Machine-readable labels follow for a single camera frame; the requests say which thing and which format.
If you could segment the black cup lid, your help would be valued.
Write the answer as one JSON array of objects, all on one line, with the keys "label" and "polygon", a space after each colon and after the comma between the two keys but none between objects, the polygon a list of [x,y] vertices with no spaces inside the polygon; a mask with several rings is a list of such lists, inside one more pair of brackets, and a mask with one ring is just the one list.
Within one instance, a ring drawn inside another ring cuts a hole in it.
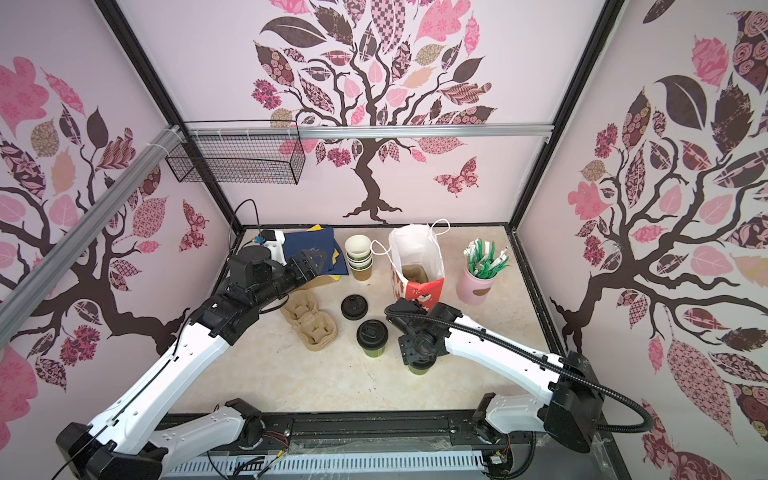
[{"label": "black cup lid", "polygon": [[362,341],[388,341],[387,326],[380,320],[370,319],[361,323],[356,331],[358,344]]}]

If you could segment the green paper coffee cup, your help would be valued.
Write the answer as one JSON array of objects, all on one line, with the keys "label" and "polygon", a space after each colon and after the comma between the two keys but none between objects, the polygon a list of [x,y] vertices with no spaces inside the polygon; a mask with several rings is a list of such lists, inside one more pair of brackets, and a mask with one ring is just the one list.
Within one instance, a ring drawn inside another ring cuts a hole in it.
[{"label": "green paper coffee cup", "polygon": [[377,358],[384,354],[386,341],[362,341],[359,343],[359,346],[368,357]]}]

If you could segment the red white paper bag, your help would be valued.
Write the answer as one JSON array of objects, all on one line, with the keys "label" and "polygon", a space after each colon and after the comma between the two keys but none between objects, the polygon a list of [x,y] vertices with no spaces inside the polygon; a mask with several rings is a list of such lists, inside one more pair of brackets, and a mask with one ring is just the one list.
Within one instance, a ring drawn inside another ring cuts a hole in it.
[{"label": "red white paper bag", "polygon": [[450,229],[450,222],[441,218],[431,224],[395,228],[389,233],[387,244],[371,242],[371,253],[384,256],[389,262],[397,299],[416,300],[426,310],[439,302],[445,266],[438,238]]}]

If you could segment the single pulp cup carrier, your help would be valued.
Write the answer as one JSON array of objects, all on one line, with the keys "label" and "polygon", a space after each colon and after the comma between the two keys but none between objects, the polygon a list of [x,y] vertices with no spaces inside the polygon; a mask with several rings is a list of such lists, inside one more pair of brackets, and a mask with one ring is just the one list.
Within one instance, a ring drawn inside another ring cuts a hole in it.
[{"label": "single pulp cup carrier", "polygon": [[402,275],[409,283],[427,284],[429,282],[429,276],[420,264],[404,265]]}]

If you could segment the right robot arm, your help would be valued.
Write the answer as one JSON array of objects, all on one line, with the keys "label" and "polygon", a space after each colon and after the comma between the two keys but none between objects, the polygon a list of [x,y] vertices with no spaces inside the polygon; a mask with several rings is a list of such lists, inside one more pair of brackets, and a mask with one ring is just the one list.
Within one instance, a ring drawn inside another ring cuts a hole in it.
[{"label": "right robot arm", "polygon": [[587,453],[598,432],[645,434],[655,425],[640,403],[600,384],[580,353],[560,356],[525,346],[442,302],[425,309],[417,301],[399,299],[384,315],[401,332],[398,342],[407,367],[428,370],[438,358],[452,355],[524,389],[519,396],[484,397],[477,422],[486,436],[546,433],[572,451]]}]

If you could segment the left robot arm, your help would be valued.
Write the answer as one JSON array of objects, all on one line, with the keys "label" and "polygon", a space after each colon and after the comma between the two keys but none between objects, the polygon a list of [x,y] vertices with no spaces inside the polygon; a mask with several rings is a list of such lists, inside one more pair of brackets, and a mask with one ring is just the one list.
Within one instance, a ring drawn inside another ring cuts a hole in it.
[{"label": "left robot arm", "polygon": [[189,316],[178,338],[110,407],[57,436],[64,467],[78,479],[159,479],[178,465],[224,445],[244,450],[264,437],[262,413],[242,399],[168,430],[158,426],[190,385],[264,313],[326,273],[335,245],[289,256],[274,240],[241,248],[229,275]]}]

